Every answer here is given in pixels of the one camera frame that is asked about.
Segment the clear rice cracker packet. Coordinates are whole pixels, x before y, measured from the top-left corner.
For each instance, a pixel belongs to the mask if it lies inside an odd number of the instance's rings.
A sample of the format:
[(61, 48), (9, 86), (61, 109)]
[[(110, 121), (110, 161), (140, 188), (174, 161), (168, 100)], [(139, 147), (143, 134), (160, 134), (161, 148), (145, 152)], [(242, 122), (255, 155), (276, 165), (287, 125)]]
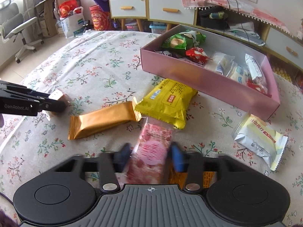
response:
[(236, 62), (233, 62), (227, 74), (227, 77), (243, 85), (247, 85), (250, 72), (247, 67), (243, 67)]

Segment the pink cardboard box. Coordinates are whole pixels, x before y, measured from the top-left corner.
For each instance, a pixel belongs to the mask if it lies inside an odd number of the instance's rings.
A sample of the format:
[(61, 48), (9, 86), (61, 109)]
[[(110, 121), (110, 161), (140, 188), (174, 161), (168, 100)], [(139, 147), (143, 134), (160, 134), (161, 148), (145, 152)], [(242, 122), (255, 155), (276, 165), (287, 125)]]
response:
[(178, 25), (141, 48), (143, 71), (186, 84), (245, 112), (251, 112), (262, 120), (268, 120), (277, 111), (280, 106), (280, 97), (268, 58), (240, 42), (200, 30), (202, 34), (206, 35), (202, 48), (207, 55), (211, 55), (215, 51), (223, 52), (234, 56), (238, 64), (245, 63), (246, 54), (253, 56), (266, 77), (268, 95), (202, 66), (158, 53), (167, 38), (186, 30), (192, 30), (192, 27)]

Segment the green snack bag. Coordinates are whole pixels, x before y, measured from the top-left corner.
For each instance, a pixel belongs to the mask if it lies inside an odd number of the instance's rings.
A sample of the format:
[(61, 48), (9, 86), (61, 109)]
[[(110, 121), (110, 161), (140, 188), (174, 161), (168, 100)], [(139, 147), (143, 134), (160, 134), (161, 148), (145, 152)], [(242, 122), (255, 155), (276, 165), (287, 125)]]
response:
[(167, 38), (162, 43), (161, 47), (163, 49), (167, 49), (184, 55), (187, 50), (194, 47), (198, 47), (205, 41), (205, 34), (194, 30), (186, 30), (183, 32), (176, 33), (171, 37)]

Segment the gold orange snack bar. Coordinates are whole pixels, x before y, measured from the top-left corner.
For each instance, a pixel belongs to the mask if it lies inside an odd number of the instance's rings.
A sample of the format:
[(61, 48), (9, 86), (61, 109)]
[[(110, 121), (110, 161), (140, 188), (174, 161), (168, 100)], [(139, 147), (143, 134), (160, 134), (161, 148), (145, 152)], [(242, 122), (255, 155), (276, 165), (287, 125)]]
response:
[(135, 110), (136, 99), (101, 108), (94, 112), (70, 117), (68, 139), (75, 140), (111, 129), (129, 121), (140, 121), (142, 115)]

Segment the pink peach oolong snack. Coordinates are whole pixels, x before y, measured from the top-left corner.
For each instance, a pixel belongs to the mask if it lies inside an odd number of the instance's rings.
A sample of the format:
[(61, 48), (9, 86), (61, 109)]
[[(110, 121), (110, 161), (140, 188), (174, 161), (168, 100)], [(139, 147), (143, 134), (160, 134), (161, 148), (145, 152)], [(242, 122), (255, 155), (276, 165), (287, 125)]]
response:
[(174, 127), (147, 117), (127, 163), (128, 184), (159, 184), (165, 160), (174, 134)]

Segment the pizza print snack packet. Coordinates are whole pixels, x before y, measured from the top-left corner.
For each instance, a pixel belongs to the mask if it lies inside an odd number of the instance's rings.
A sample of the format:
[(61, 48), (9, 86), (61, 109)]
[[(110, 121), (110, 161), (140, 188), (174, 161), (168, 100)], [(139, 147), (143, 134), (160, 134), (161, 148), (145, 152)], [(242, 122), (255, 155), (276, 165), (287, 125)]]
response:
[(266, 78), (261, 70), (260, 65), (256, 61), (256, 59), (253, 56), (246, 54), (245, 63), (249, 69), (252, 81), (255, 84), (266, 86)]

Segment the grey office chair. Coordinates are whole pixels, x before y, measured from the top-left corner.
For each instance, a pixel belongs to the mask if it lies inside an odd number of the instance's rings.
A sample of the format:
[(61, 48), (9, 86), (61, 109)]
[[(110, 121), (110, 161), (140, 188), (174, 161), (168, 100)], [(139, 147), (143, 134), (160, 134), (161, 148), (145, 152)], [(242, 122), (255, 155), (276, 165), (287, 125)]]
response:
[(44, 40), (38, 39), (33, 42), (26, 42), (23, 35), (23, 31), (30, 26), (37, 24), (38, 18), (34, 16), (31, 19), (24, 20), (24, 15), (19, 12), (19, 8), (16, 3), (11, 0), (4, 0), (1, 2), (1, 38), (3, 43), (6, 43), (12, 37), (14, 37), (14, 42), (17, 36), (20, 34), (22, 38), (22, 47), (15, 55), (15, 61), (19, 64), (20, 57), (25, 51), (32, 51), (35, 53), (37, 51), (35, 45), (38, 43), (44, 44)]

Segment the small brown snack packet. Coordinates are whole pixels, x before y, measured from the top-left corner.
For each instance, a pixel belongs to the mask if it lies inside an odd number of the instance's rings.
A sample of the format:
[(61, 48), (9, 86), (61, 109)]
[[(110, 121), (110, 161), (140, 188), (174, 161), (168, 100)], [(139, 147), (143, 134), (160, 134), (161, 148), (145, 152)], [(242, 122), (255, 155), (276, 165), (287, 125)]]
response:
[(60, 89), (55, 89), (48, 97), (46, 109), (43, 111), (48, 121), (63, 113), (69, 105), (69, 97)]

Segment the yellow snack bag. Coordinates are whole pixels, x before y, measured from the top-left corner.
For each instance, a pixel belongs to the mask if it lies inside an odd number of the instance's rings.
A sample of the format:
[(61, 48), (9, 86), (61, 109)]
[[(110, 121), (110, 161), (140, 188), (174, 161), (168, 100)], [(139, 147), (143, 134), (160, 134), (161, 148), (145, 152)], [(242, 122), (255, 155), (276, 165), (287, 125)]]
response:
[(164, 79), (135, 107), (141, 114), (184, 129), (188, 106), (198, 91), (172, 79)]

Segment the yellow egg tray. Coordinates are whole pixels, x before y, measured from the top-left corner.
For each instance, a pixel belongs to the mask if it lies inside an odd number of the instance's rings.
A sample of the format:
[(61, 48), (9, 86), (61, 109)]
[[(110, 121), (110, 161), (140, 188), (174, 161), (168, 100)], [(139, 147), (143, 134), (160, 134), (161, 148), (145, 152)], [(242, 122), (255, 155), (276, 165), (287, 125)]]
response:
[(288, 82), (292, 82), (291, 75), (285, 67), (285, 64), (281, 61), (270, 60), (272, 71), (287, 80)]

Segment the wooden white drawer cabinet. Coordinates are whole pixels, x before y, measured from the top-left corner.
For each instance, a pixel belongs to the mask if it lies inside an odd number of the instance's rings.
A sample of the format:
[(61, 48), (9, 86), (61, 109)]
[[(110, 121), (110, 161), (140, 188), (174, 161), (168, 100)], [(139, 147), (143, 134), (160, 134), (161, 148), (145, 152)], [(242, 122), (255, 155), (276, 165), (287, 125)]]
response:
[[(294, 36), (270, 24), (238, 12), (219, 6), (184, 8), (182, 0), (109, 0), (109, 6), (113, 19), (147, 19), (152, 22), (163, 22), (174, 25), (182, 24), (206, 29), (242, 43), (247, 43), (288, 64), (294, 65), (298, 69), (302, 69), (302, 43), (296, 40)], [(210, 25), (203, 24), (201, 22), (202, 14), (209, 12), (213, 8), (219, 8), (226, 12), (229, 24), (239, 21), (240, 26), (243, 27), (245, 20), (253, 22), (260, 39), (265, 44), (261, 45), (253, 42), (247, 37), (247, 32), (244, 33), (244, 36), (237, 36), (234, 33), (228, 32), (227, 29), (219, 29), (214, 22), (211, 22)]]

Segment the red white candy packet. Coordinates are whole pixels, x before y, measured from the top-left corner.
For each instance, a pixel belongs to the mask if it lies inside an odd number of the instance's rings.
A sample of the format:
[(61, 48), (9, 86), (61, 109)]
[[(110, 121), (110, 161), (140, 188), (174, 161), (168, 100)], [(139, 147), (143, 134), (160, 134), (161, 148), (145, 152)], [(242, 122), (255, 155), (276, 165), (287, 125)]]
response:
[(186, 50), (185, 55), (192, 61), (201, 65), (207, 63), (209, 60), (212, 60), (200, 47), (193, 47)]

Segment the pale yellow white snack packet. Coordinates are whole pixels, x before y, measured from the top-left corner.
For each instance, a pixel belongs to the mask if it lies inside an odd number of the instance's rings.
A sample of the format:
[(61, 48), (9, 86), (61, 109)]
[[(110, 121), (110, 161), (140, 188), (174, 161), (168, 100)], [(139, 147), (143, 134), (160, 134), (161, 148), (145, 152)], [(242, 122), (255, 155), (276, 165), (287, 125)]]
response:
[(232, 132), (232, 138), (263, 158), (271, 171), (277, 169), (289, 139), (249, 112)]

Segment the orange silver snack packet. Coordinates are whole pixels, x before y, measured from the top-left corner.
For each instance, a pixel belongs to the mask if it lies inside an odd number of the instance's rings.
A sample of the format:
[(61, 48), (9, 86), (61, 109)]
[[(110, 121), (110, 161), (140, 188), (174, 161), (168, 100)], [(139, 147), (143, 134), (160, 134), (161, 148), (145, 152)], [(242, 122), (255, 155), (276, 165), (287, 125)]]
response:
[(217, 180), (216, 172), (194, 171), (177, 172), (172, 166), (169, 169), (168, 184), (177, 184), (179, 188), (184, 189), (187, 184), (197, 183), (201, 188), (208, 189)]

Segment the clear white snack packet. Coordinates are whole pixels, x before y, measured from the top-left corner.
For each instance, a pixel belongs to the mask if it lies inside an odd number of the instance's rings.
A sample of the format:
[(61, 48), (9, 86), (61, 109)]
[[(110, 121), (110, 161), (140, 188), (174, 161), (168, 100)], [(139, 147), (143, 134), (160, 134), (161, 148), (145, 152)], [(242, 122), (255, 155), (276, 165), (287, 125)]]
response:
[(221, 75), (227, 75), (227, 71), (230, 69), (234, 59), (235, 56), (222, 52), (214, 52), (204, 65), (204, 68)]

